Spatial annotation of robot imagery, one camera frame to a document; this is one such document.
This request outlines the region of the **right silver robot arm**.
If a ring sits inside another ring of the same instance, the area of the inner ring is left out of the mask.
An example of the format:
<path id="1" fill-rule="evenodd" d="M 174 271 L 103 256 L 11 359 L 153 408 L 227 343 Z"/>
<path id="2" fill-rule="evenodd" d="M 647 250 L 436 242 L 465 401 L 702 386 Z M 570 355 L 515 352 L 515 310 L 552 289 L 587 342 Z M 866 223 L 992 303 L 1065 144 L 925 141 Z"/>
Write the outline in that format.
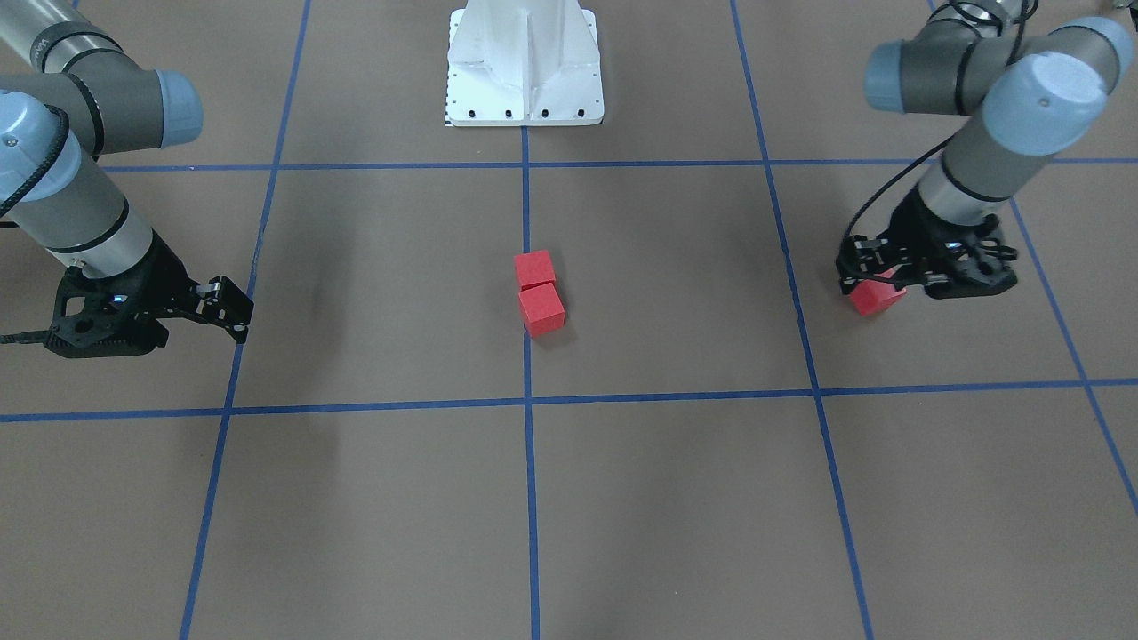
<path id="1" fill-rule="evenodd" d="M 32 73 L 3 77 L 3 225 L 64 266 L 44 331 L 6 333 L 57 356 L 141 356 L 167 317 L 247 340 L 253 303 L 226 276 L 199 284 L 100 167 L 108 154 L 203 133 L 203 99 L 175 69 L 146 69 L 68 1 L 5 1 L 3 42 Z"/>

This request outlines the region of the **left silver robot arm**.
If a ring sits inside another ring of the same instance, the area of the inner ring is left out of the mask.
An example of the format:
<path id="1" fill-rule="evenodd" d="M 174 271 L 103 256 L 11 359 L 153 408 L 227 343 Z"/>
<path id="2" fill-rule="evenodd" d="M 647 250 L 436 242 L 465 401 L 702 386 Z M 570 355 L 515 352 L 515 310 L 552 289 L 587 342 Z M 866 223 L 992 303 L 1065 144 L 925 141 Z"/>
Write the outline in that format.
<path id="1" fill-rule="evenodd" d="M 960 115 L 934 165 L 894 206 L 887 230 L 838 245 L 848 297 L 921 287 L 931 300 L 1003 294 L 1019 252 L 998 210 L 1092 129 L 1133 65 L 1125 26 L 1090 16 L 1044 36 L 1022 28 L 1033 3 L 947 1 L 910 40 L 869 54 L 864 93 L 879 112 Z"/>

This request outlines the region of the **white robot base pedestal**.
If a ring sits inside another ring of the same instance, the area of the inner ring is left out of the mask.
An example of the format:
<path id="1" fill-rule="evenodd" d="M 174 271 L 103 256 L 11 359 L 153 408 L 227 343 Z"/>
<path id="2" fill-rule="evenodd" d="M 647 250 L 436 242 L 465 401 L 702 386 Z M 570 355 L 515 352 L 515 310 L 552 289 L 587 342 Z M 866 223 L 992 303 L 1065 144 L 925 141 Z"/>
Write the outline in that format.
<path id="1" fill-rule="evenodd" d="M 447 64 L 448 126 L 605 120 L 597 16 L 577 1 L 469 1 L 450 15 Z"/>

